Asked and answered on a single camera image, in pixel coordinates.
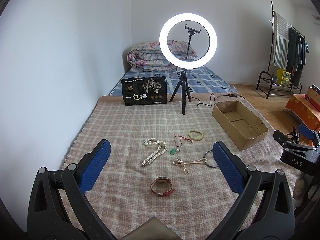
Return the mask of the stacked books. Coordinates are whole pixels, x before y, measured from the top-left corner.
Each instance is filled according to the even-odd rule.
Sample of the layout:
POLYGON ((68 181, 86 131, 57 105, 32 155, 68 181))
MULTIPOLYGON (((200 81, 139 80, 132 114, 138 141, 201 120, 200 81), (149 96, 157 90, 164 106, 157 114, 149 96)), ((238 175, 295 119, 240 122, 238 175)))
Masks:
POLYGON ((305 99, 320 111, 319 93, 317 93, 312 87, 308 88, 307 93, 305 94, 305 99))

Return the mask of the red leather watch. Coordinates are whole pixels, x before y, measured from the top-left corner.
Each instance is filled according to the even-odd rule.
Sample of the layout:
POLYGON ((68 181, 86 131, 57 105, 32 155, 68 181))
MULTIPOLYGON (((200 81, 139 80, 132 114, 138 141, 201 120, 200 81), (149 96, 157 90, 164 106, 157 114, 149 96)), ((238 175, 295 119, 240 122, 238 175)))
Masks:
POLYGON ((171 180, 167 177, 156 178, 151 183, 150 190, 157 197, 167 197, 175 191, 171 180))

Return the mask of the blue patchwork bed sheet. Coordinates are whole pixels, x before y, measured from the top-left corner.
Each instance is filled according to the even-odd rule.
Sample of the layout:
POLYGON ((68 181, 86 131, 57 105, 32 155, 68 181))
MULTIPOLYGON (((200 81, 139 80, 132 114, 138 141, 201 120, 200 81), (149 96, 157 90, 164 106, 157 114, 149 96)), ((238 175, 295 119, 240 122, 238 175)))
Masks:
MULTIPOLYGON (((209 68, 203 66, 197 69, 186 70, 187 81, 191 93, 237 93, 236 88, 228 84, 225 80, 215 74, 209 68)), ((134 77, 156 77, 165 76, 167 78, 167 93, 172 94, 177 83, 178 76, 176 69, 154 70, 151 72, 133 72, 129 70, 122 79, 134 77)), ((109 92, 111 96, 122 96, 121 80, 109 92)))

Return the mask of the folded floral quilt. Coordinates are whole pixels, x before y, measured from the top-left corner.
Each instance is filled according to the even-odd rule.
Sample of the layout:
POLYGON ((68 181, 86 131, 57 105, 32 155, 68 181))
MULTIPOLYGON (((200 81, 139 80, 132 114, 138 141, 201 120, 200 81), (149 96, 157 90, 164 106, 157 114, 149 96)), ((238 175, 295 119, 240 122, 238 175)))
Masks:
MULTIPOLYGON (((188 43, 169 40, 168 47, 174 57, 185 60, 188 43)), ((159 41, 148 41, 132 47, 127 55, 127 62, 132 67, 145 70, 167 70, 174 67, 163 55, 159 41)))

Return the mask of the black clothes rack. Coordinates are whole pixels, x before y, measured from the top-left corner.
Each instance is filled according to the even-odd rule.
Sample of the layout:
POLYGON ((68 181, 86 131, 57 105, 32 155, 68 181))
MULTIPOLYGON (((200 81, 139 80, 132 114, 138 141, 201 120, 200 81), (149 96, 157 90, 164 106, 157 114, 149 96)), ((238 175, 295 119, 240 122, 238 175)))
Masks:
POLYGON ((272 41, 267 70, 259 74, 256 91, 266 99, 272 96, 290 96, 302 92, 301 84, 306 54, 306 37, 283 16, 272 9, 272 41), (277 68, 291 73, 289 86, 277 84, 277 68))

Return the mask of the dark blue bangle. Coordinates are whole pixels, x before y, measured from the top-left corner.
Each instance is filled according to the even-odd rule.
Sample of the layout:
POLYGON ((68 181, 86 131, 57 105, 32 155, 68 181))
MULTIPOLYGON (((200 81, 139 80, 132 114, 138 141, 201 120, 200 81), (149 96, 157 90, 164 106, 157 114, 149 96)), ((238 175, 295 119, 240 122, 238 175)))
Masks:
POLYGON ((219 166, 217 165, 214 157, 213 157, 213 150, 207 151, 204 156, 204 158, 207 159, 207 162, 205 163, 206 166, 210 168, 218 168, 219 166))

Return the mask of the yellow crate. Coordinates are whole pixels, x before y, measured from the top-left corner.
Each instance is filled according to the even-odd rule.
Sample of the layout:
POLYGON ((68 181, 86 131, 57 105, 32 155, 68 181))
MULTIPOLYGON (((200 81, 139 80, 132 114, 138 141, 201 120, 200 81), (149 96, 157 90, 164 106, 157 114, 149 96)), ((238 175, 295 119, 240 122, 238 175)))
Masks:
POLYGON ((277 68, 276 77, 278 78, 277 84, 282 86, 289 86, 291 81, 291 73, 283 69, 277 68))

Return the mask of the orange box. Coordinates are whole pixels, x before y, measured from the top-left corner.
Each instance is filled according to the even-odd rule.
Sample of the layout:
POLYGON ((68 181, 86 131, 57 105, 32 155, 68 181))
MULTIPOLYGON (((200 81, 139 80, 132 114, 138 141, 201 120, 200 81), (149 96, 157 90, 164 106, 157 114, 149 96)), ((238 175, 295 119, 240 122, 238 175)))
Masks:
POLYGON ((293 113, 309 129, 319 132, 319 110, 306 100, 304 94, 293 94, 284 111, 293 113))

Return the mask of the cardboard box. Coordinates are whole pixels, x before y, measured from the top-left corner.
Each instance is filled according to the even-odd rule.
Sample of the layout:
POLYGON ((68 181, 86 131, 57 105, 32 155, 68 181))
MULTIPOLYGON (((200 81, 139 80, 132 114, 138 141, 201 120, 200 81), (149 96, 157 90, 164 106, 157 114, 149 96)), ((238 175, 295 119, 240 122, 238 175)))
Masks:
POLYGON ((217 102, 212 115, 240 151, 261 142, 268 133, 264 122, 240 101, 217 102))

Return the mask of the black snack bag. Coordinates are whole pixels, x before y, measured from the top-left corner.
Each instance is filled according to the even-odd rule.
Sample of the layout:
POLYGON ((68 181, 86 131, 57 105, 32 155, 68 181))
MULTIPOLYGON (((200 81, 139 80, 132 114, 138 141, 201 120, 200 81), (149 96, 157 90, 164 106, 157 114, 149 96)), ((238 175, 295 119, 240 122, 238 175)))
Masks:
POLYGON ((164 76, 122 79, 121 88, 126 106, 167 103, 167 78, 164 76))

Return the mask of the plaid pink blanket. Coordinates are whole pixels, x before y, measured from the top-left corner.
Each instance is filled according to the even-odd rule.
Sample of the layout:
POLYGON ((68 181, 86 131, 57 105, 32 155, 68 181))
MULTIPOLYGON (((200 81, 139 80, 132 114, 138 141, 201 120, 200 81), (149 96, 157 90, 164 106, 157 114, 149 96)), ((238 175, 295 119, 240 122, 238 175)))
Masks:
POLYGON ((238 150, 212 115, 212 109, 187 103, 125 106, 119 97, 99 99, 76 138, 65 164, 77 163, 101 139, 111 143, 111 155, 86 197, 101 220, 117 237, 158 218, 182 239, 205 239, 237 198, 218 168, 205 165, 204 154, 217 141, 259 171, 285 172, 290 188, 301 173, 282 163, 282 148, 268 126, 264 140, 238 150), (175 191, 157 197, 150 190, 158 177, 171 180, 175 191))

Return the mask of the black tripod stand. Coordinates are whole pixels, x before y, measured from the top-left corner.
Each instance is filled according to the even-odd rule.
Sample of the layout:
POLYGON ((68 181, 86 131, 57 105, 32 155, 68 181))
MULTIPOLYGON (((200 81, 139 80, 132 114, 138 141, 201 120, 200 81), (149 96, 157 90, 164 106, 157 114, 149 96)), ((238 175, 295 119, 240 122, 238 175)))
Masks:
POLYGON ((186 97, 188 97, 188 100, 191 101, 191 95, 190 95, 189 85, 187 81, 187 73, 185 71, 182 71, 179 76, 179 81, 169 100, 170 102, 173 101, 179 88, 181 88, 182 114, 185 115, 186 114, 186 97))

